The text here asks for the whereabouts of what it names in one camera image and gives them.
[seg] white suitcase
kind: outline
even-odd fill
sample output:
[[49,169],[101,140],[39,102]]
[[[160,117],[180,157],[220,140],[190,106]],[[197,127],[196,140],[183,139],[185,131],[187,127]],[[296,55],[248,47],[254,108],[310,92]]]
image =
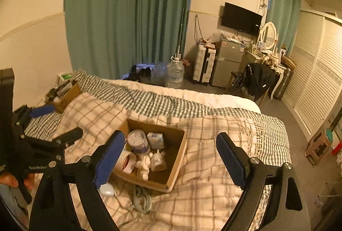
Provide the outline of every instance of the white suitcase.
[[194,67],[193,80],[199,83],[208,83],[215,60],[215,46],[199,44]]

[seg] green curtain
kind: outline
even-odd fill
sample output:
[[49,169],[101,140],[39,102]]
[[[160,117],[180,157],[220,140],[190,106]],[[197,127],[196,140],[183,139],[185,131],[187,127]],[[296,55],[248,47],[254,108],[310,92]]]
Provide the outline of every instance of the green curtain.
[[279,33],[278,52],[284,44],[291,53],[300,17],[301,0],[271,0],[266,22],[273,22]]
[[176,53],[178,31],[184,9],[181,50],[190,0],[136,0],[136,46],[141,62],[169,61]]
[[117,79],[136,62],[136,0],[64,0],[73,69]]

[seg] bed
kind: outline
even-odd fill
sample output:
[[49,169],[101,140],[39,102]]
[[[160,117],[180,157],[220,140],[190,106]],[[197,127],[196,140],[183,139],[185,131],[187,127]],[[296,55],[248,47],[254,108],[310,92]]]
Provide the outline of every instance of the bed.
[[[132,184],[111,176],[114,197],[102,199],[120,230],[221,230],[233,211],[241,190],[236,187],[215,146],[226,131],[235,144],[264,163],[291,162],[284,124],[261,114],[247,99],[168,89],[123,80],[102,80],[85,71],[73,72],[83,94],[65,112],[33,119],[26,134],[51,140],[81,127],[82,139],[66,149],[66,162],[91,155],[126,118],[183,129],[187,149],[171,193],[151,192],[153,205],[143,215],[132,205]],[[37,175],[38,185],[41,175]],[[71,193],[81,226],[91,230],[74,185]],[[257,229],[270,187],[266,186],[250,230]]]

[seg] silver bolt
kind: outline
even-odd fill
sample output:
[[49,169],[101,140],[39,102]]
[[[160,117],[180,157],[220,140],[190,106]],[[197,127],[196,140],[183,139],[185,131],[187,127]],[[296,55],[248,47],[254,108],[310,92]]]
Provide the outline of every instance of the silver bolt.
[[260,160],[258,158],[256,158],[256,157],[251,157],[251,162],[253,164],[258,164],[260,162]]
[[90,161],[90,159],[91,159],[90,156],[84,156],[84,157],[81,158],[81,161],[82,161],[83,163],[87,163],[87,162]]
[[290,163],[284,163],[284,167],[285,167],[286,169],[291,169],[291,168],[292,168],[292,164],[290,164]]
[[56,164],[57,163],[53,160],[53,161],[49,162],[49,167],[53,168],[56,166]]

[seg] cardboard box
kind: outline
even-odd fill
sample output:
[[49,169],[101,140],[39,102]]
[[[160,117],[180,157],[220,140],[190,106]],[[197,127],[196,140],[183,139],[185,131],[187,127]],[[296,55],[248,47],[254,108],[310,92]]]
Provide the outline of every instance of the cardboard box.
[[163,133],[166,144],[166,149],[164,151],[167,169],[156,172],[152,172],[150,170],[147,181],[144,181],[142,178],[137,176],[137,168],[134,168],[131,174],[124,173],[114,168],[112,171],[113,174],[127,182],[137,184],[141,187],[151,188],[164,193],[172,191],[186,150],[186,137],[184,131],[171,127],[138,122],[131,119],[127,119],[120,126],[119,130],[125,134],[126,139],[129,133],[133,130],[142,130],[146,135],[149,132]]
[[63,113],[71,101],[82,93],[80,86],[76,80],[72,81],[72,88],[61,98],[59,103],[51,102],[57,112]]

